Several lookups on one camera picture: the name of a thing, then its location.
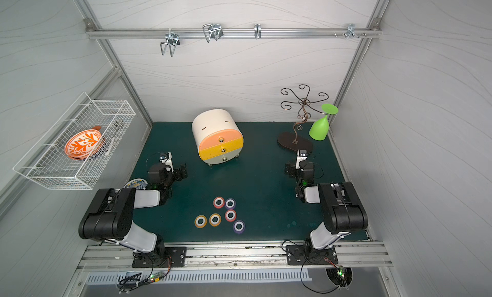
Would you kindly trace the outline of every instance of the metal scroll stand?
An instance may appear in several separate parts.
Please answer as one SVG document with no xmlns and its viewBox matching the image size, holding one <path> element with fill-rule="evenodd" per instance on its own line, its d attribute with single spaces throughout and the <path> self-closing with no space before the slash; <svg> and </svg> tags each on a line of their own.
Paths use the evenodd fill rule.
<svg viewBox="0 0 492 297">
<path fill-rule="evenodd" d="M 306 87 L 307 87 L 307 94 L 303 98 L 298 97 L 297 94 L 289 88 L 283 88 L 282 90 L 280 90 L 280 93 L 282 93 L 282 95 L 288 95 L 289 91 L 290 91 L 297 98 L 297 100 L 298 100 L 297 102 L 283 101 L 280 103 L 280 106 L 284 110 L 291 110 L 292 106 L 289 104 L 301 105 L 301 108 L 299 109 L 299 111 L 297 111 L 297 117 L 301 121 L 294 123 L 294 133 L 295 134 L 292 134 L 289 132 L 281 133 L 279 135 L 279 137 L 277 138 L 277 142 L 279 143 L 280 146 L 282 146 L 286 149 L 290 149 L 296 153 L 297 153 L 297 150 L 306 150 L 307 153 L 310 154 L 312 152 L 312 149 L 313 149 L 311 141 L 309 141 L 306 138 L 299 136 L 297 134 L 297 131 L 302 130 L 303 129 L 302 124 L 304 124 L 305 122 L 308 121 L 308 119 L 311 118 L 311 114 L 306 111 L 306 107 L 309 107 L 309 108 L 313 109 L 314 111 L 319 112 L 321 114 L 324 114 L 324 115 L 326 114 L 324 112 L 321 112 L 319 110 L 314 109 L 313 107 L 311 107 L 311 104 L 324 102 L 329 98 L 329 96 L 325 92 L 319 92 L 318 96 L 323 97 L 324 99 L 316 101 L 316 102 L 311 102 L 308 99 L 311 88 L 308 85 L 299 85 L 300 90 L 304 90 Z"/>
<path fill-rule="evenodd" d="M 164 55 L 164 53 L 166 52 L 166 47 L 169 46 L 169 53 L 171 54 L 172 58 L 176 50 L 176 46 L 180 44 L 180 37 L 177 34 L 171 32 L 171 30 L 169 29 L 169 33 L 165 35 L 165 38 L 166 42 L 160 43 L 160 52 L 162 53 L 162 55 Z"/>
</svg>

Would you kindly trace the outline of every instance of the wall hook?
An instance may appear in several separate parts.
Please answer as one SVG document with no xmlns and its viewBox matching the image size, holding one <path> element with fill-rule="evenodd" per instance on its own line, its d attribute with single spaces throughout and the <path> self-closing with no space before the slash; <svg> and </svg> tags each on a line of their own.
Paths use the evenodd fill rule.
<svg viewBox="0 0 492 297">
<path fill-rule="evenodd" d="M 254 38 L 256 40 L 261 38 L 261 25 L 259 23 L 254 24 Z"/>
<path fill-rule="evenodd" d="M 343 34 L 346 39 L 359 38 L 360 37 L 360 35 L 355 34 L 354 29 L 355 29 L 355 25 L 353 23 L 348 25 L 347 32 Z"/>
<path fill-rule="evenodd" d="M 204 24 L 202 29 L 203 33 L 205 34 L 205 40 L 207 41 L 207 43 L 210 43 L 210 39 L 212 38 L 212 36 L 217 41 L 218 39 L 220 39 L 221 36 L 224 35 L 224 32 L 222 31 L 222 26 L 218 23 Z"/>
<path fill-rule="evenodd" d="M 162 55 L 164 55 L 164 53 L 166 52 L 166 47 L 169 46 L 169 53 L 171 54 L 171 57 L 173 57 L 176 46 L 180 44 L 180 37 L 169 30 L 169 33 L 165 35 L 165 38 L 166 42 L 160 43 L 160 52 L 162 53 Z"/>
</svg>

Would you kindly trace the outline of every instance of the orange patterned bowl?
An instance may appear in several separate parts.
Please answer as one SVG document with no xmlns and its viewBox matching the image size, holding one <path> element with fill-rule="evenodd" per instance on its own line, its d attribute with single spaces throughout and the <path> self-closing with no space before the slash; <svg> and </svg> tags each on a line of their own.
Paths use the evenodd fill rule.
<svg viewBox="0 0 492 297">
<path fill-rule="evenodd" d="M 101 133 L 96 129 L 87 129 L 74 135 L 65 144 L 65 154 L 71 159 L 82 160 L 89 156 L 93 149 L 94 153 L 101 148 L 99 144 L 102 139 Z"/>
</svg>

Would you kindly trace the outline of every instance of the wire basket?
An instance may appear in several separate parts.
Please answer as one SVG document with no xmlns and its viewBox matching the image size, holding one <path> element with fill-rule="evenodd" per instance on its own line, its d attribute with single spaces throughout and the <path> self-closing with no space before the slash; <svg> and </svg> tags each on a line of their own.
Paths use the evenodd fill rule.
<svg viewBox="0 0 492 297">
<path fill-rule="evenodd" d="M 83 93 L 13 169 L 46 189 L 91 190 L 134 116 L 126 100 L 92 100 Z M 84 160 L 69 158 L 65 144 L 95 126 L 101 126 L 101 147 Z"/>
</svg>

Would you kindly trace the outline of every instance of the aluminum rail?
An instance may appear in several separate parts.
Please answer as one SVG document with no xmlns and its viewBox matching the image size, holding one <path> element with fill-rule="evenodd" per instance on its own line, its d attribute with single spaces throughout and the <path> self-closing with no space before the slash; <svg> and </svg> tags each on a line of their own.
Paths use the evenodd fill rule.
<svg viewBox="0 0 492 297">
<path fill-rule="evenodd" d="M 183 39 L 205 39 L 202 29 L 172 29 L 173 33 Z M 220 39 L 254 39 L 253 28 L 223 28 Z M 355 28 L 354 33 L 361 39 L 378 38 L 381 30 Z M 90 39 L 164 39 L 169 29 L 94 29 L 86 31 Z M 344 39 L 347 28 L 261 28 L 262 39 Z"/>
<path fill-rule="evenodd" d="M 299 268 L 287 265 L 286 252 L 280 245 L 281 241 L 166 244 L 169 247 L 187 247 L 185 266 L 180 270 Z M 340 241 L 335 243 L 335 249 L 339 264 L 344 267 L 393 266 L 384 243 L 380 241 Z M 132 262 L 132 251 L 127 248 L 112 244 L 88 246 L 77 271 L 132 270 Z M 326 265 L 309 266 L 316 267 L 326 268 Z"/>
</svg>

